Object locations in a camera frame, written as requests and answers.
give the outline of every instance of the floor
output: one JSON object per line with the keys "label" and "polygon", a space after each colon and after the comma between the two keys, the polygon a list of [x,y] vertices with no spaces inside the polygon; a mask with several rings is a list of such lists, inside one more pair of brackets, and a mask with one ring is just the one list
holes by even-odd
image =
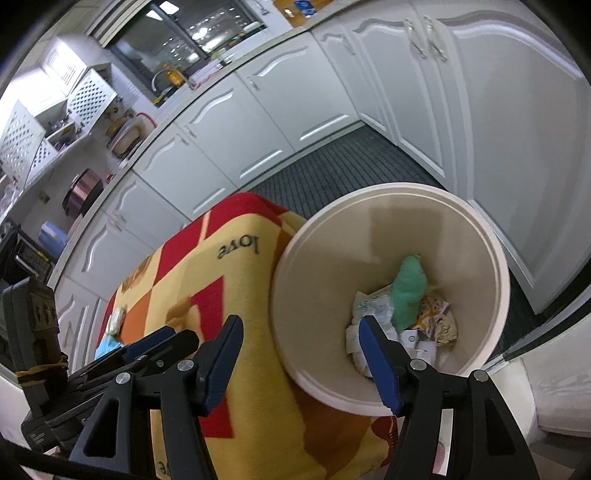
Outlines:
{"label": "floor", "polygon": [[[370,185],[411,181],[443,188],[412,158],[368,126],[306,155],[252,191],[310,218],[343,195]],[[511,303],[505,329],[491,358],[539,326],[511,275]]]}

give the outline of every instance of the trash can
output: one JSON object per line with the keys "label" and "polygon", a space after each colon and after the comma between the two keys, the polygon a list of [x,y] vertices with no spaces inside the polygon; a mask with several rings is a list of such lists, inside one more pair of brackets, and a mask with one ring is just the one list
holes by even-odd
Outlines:
{"label": "trash can", "polygon": [[467,376],[490,357],[509,308],[509,271],[486,220],[435,187],[390,183],[346,195],[295,235],[275,272],[271,321],[292,379],[339,410],[388,416],[373,380],[345,352],[345,329],[357,291],[371,293],[396,276],[402,259],[420,254],[429,291],[450,303],[458,339],[440,349],[439,371]]}

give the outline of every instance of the yellow blanket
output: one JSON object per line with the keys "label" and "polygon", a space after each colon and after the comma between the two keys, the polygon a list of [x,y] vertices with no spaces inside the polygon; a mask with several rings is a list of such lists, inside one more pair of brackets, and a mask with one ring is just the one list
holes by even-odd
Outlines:
{"label": "yellow blanket", "polygon": [[[128,314],[123,343],[164,324],[215,337],[229,314],[244,343],[226,397],[199,419],[220,479],[357,479],[385,465],[395,418],[330,408],[288,377],[275,351],[269,298],[277,262],[305,220],[254,194],[218,204],[147,258],[117,290]],[[168,476],[160,412],[152,412],[156,470]]]}

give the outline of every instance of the window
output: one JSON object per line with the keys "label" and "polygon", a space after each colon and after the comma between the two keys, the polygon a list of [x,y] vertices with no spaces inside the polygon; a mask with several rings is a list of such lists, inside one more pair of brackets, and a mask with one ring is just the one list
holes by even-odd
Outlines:
{"label": "window", "polygon": [[[152,2],[110,48],[152,90],[152,79],[160,70],[172,67],[191,76],[265,28],[240,0]],[[154,81],[161,102],[181,85],[174,72],[162,73]]]}

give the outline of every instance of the kitchen cabinet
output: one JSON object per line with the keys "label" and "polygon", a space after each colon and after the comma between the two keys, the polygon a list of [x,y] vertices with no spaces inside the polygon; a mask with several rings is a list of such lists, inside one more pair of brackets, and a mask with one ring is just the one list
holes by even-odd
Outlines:
{"label": "kitchen cabinet", "polygon": [[107,300],[150,254],[148,245],[99,211],[76,244],[66,275]]}
{"label": "kitchen cabinet", "polygon": [[340,17],[392,125],[392,140],[450,192],[453,137],[438,65],[408,3],[378,0]]}
{"label": "kitchen cabinet", "polygon": [[238,187],[294,153],[285,135],[235,74],[199,97],[176,123]]}
{"label": "kitchen cabinet", "polygon": [[236,190],[236,186],[170,124],[133,167],[140,176],[183,215],[195,220]]}
{"label": "kitchen cabinet", "polygon": [[101,208],[152,251],[159,249],[189,222],[132,171],[125,175]]}
{"label": "kitchen cabinet", "polygon": [[266,51],[237,72],[296,151],[359,119],[309,33]]}
{"label": "kitchen cabinet", "polygon": [[60,279],[55,298],[60,326],[58,339],[72,373],[87,364],[87,351],[92,350],[94,358],[96,338],[92,338],[91,331],[97,316],[101,312],[104,315],[106,302],[68,277]]}
{"label": "kitchen cabinet", "polygon": [[379,93],[372,85],[369,72],[361,63],[359,51],[353,48],[347,38],[339,17],[320,24],[312,33],[343,82],[359,118],[394,142]]}
{"label": "kitchen cabinet", "polygon": [[458,194],[495,228],[539,312],[589,257],[589,84],[517,0],[414,5],[443,79]]}

